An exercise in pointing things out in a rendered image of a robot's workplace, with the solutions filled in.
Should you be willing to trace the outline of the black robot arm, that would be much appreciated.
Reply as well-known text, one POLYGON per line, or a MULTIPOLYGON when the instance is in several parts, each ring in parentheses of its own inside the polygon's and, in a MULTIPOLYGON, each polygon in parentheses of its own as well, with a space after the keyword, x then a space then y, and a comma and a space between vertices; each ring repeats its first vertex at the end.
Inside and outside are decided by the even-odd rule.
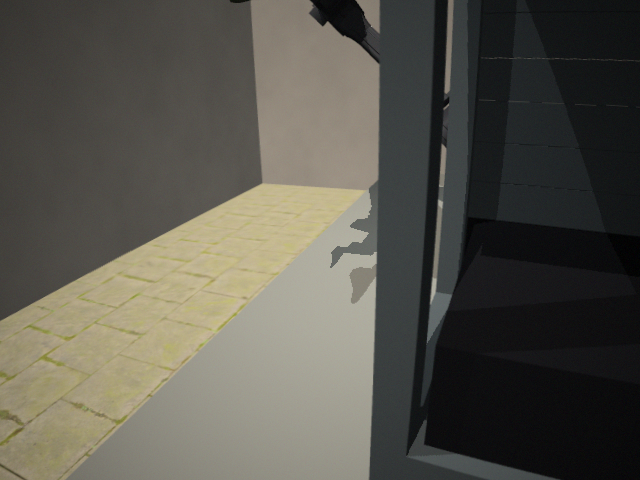
MULTIPOLYGON (((361 9, 356 0, 352 3, 341 4, 345 0, 312 0, 313 9, 309 14, 321 25, 328 22, 342 35, 349 37, 357 42, 367 53, 369 53, 379 63, 379 50, 380 50, 380 34, 368 24, 364 11, 361 9), (339 3, 339 2, 340 3, 339 3), (338 2, 338 3, 337 3, 338 2), (335 5, 336 4, 336 5, 335 5), (340 6, 340 10, 338 11, 340 6), (356 6, 356 7, 355 7, 356 6), (325 10, 328 9, 330 13, 325 10), (352 10, 354 8, 354 10, 352 10), (321 10, 322 9, 322 10, 321 10), (331 11, 331 9, 334 9, 331 11), (360 12, 360 11, 362 12, 360 12), (351 12, 352 11, 352 12, 351 12), (364 16, 364 17, 363 17, 364 16), (343 19, 346 18, 343 21, 343 19), (342 22, 342 24, 340 24, 342 22), (334 24, 333 24, 334 23, 334 24), (340 26, 339 26, 340 24, 340 26), (336 25, 336 26, 335 26, 336 25), (344 34, 344 35, 343 35, 344 34)), ((447 132, 448 132, 448 109, 444 110, 443 116, 443 130, 442 130, 442 144, 446 147, 447 144, 447 132)))

